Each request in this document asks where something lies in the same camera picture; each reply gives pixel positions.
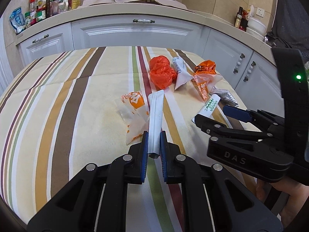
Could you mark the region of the person's hand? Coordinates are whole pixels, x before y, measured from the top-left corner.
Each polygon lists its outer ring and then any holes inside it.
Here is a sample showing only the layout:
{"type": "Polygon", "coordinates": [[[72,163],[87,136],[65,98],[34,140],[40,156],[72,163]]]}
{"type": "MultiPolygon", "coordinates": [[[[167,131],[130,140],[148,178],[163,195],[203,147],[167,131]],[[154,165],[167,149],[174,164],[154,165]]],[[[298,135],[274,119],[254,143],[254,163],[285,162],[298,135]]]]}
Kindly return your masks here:
{"type": "Polygon", "coordinates": [[[281,222],[286,228],[295,219],[308,198],[308,186],[298,183],[288,177],[277,183],[270,183],[281,192],[274,210],[280,211],[281,222]]]}

